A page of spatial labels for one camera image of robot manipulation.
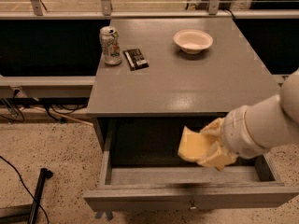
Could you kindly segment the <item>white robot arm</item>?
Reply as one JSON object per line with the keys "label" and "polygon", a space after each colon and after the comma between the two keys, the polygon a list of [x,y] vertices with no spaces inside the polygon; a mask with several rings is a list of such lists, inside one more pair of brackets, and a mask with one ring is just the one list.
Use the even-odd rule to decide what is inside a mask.
{"label": "white robot arm", "polygon": [[252,159],[273,147],[299,143],[299,71],[283,82],[279,93],[256,105],[243,105],[201,130],[216,138],[197,163],[219,170],[238,157]]}

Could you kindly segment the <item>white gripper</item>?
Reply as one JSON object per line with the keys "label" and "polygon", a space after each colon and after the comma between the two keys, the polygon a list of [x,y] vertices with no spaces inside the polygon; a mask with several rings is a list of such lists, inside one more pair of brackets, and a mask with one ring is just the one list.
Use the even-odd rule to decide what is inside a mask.
{"label": "white gripper", "polygon": [[200,131],[201,134],[221,136],[221,142],[214,142],[197,164],[222,171],[225,166],[235,163],[237,156],[252,159],[269,151],[250,136],[246,124],[248,109],[247,105],[234,109],[225,118],[214,119]]}

